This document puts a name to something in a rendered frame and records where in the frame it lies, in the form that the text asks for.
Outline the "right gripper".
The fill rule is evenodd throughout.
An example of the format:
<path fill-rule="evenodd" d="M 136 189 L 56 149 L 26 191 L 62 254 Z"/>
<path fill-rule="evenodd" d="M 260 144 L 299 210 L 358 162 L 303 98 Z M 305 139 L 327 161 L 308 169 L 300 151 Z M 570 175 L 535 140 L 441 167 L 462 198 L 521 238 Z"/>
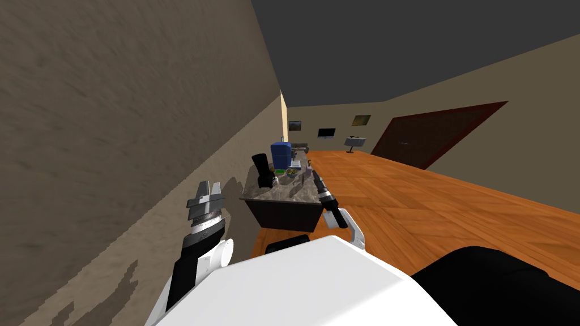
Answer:
<path fill-rule="evenodd" d="M 312 170 L 312 176 L 313 176 L 314 185 L 316 186 L 318 193 L 323 194 L 325 192 L 328 192 L 327 187 L 325 186 L 321 177 L 318 175 L 318 173 L 315 170 Z"/>

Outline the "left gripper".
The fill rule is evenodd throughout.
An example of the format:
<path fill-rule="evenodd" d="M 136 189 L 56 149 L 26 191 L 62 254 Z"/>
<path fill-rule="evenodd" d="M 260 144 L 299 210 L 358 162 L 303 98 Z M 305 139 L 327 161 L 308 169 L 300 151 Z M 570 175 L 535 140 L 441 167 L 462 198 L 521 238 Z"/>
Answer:
<path fill-rule="evenodd" d="M 215 182 L 211 187 L 209 181 L 201 181 L 197 189 L 197 198 L 187 202 L 187 219 L 192 223 L 202 223 L 220 217 L 224 205 L 224 196 L 221 194 L 221 183 Z"/>

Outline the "dark counter with marble top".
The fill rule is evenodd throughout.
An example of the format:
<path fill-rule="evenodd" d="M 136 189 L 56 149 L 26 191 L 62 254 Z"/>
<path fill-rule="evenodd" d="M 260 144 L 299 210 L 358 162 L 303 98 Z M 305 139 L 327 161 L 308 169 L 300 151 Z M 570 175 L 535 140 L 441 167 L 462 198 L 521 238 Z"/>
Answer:
<path fill-rule="evenodd" d="M 259 188 L 258 170 L 250 168 L 249 180 L 240 196 L 260 227 L 312 233 L 323 212 L 313 176 L 307 170 L 308 158 L 297 152 L 301 170 L 296 177 L 277 174 L 273 188 Z"/>

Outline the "blue box appliance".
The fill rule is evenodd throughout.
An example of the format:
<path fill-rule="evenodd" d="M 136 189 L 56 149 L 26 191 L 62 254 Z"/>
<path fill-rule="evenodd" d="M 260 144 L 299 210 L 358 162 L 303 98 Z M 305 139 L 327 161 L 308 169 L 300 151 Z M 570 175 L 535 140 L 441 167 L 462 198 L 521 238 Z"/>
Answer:
<path fill-rule="evenodd" d="M 292 162 L 292 148 L 288 142 L 271 144 L 271 156 L 274 169 L 286 170 Z"/>

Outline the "black coffee machine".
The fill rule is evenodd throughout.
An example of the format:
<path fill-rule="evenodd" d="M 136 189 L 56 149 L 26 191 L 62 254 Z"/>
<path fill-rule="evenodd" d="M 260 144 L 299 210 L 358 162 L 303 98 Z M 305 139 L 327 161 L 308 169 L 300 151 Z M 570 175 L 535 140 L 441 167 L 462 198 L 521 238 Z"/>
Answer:
<path fill-rule="evenodd" d="M 275 174 L 270 169 L 267 155 L 259 153 L 251 157 L 257 171 L 258 171 L 258 187 L 259 188 L 273 188 Z"/>

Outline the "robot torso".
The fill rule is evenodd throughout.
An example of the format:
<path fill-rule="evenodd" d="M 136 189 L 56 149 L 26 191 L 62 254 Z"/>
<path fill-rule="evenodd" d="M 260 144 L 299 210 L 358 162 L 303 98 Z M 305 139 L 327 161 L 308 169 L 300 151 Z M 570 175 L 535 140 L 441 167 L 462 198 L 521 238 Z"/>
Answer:
<path fill-rule="evenodd" d="M 198 259 L 194 287 L 145 326 L 457 326 L 409 275 L 336 236 L 231 264 L 232 240 Z"/>

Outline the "dark red door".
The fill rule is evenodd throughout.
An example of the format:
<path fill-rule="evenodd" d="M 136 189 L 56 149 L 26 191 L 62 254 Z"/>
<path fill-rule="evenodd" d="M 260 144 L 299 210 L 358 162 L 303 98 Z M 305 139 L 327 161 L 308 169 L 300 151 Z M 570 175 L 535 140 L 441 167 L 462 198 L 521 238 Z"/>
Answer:
<path fill-rule="evenodd" d="M 395 117 L 371 155 L 425 170 L 507 103 Z"/>

